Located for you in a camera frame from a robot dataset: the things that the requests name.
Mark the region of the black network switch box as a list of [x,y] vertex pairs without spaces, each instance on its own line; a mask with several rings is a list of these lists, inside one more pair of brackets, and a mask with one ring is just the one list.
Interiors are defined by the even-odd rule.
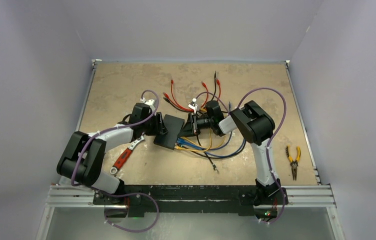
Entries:
[[166,114],[164,116],[163,122],[164,126],[167,129],[167,133],[157,135],[153,143],[160,147],[174,150],[178,135],[182,127],[184,126],[185,120],[176,116]]

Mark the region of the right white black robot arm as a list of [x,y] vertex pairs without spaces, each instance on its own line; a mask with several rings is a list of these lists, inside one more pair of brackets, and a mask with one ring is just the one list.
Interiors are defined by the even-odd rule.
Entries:
[[255,101],[247,102],[242,108],[232,110],[225,117],[220,105],[213,100],[206,104],[205,114],[201,116],[194,113],[188,114],[187,123],[178,136],[194,137],[202,129],[211,129],[215,135],[220,137],[238,129],[244,140],[251,144],[253,150],[257,169],[257,199],[267,204],[276,197],[279,182],[272,166],[270,147],[275,122]]

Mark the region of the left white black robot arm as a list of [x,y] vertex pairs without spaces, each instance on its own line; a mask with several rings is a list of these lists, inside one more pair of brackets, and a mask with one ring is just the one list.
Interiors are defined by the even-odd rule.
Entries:
[[157,111],[156,100],[143,100],[133,107],[129,120],[102,131],[74,132],[57,164],[59,175],[71,180],[73,186],[83,185],[105,193],[112,204],[125,198],[123,181],[103,169],[105,154],[120,145],[131,143],[142,136],[159,136],[167,133],[163,117]]

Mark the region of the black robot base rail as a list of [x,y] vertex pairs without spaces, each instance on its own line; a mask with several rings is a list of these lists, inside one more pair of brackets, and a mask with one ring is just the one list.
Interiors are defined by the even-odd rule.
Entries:
[[285,188],[276,185],[125,185],[116,193],[96,191],[94,205],[122,205],[128,217],[145,213],[238,214],[275,218],[276,210],[288,204]]

